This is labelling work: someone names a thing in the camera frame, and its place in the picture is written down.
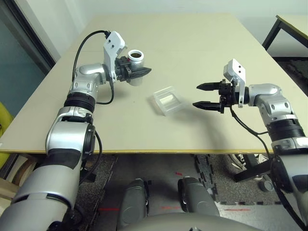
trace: beige tabletop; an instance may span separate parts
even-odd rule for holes
[[[220,114],[192,106],[202,100],[218,102],[217,91],[196,86],[221,81],[223,67],[232,58],[246,68],[247,85],[280,86],[308,133],[307,97],[234,16],[120,14],[91,21],[0,138],[0,152],[45,153],[46,134],[71,84],[76,50],[87,34],[98,29],[119,32],[129,50],[144,52],[145,66],[152,68],[141,86],[117,82],[113,103],[96,105],[94,125],[105,153],[264,153],[261,142],[237,124],[228,109]],[[103,35],[90,38],[78,64],[102,62],[103,43]],[[166,117],[157,110],[152,95],[168,86],[174,86],[187,106]],[[99,101],[109,100],[109,88],[100,87]],[[256,107],[246,105],[235,111],[252,129],[266,130]],[[270,147],[269,136],[262,137]]]
[[[308,15],[277,15],[279,20],[283,21],[290,28],[295,30],[305,39],[308,39]]]

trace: table leg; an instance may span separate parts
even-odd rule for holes
[[[274,41],[278,32],[280,31],[280,24],[281,24],[281,21],[279,19],[277,19],[274,26],[270,30],[268,36],[266,37],[266,39],[262,43],[262,46],[265,48],[266,51],[270,47],[271,43]]]

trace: clear plastic box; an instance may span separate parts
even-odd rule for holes
[[[177,94],[173,86],[156,91],[153,95],[165,116],[184,108],[184,100]]]

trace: shoe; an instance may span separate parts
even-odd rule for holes
[[[246,162],[244,160],[243,154],[229,154],[231,160],[233,161],[231,164],[236,167],[239,170],[246,170]],[[255,154],[255,158],[257,159],[258,164],[268,160],[267,157],[265,157],[262,154]],[[254,180],[261,180],[263,179],[263,176],[255,177]]]

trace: white wall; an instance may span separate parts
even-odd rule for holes
[[[48,49],[58,53],[56,59],[70,46],[74,38],[96,15],[111,13],[159,13],[159,12],[229,12],[262,43],[274,24],[277,14],[308,15],[308,0],[16,0],[28,17],[34,14],[46,33]],[[308,49],[281,31],[272,43],[269,53],[273,56],[308,56]]]

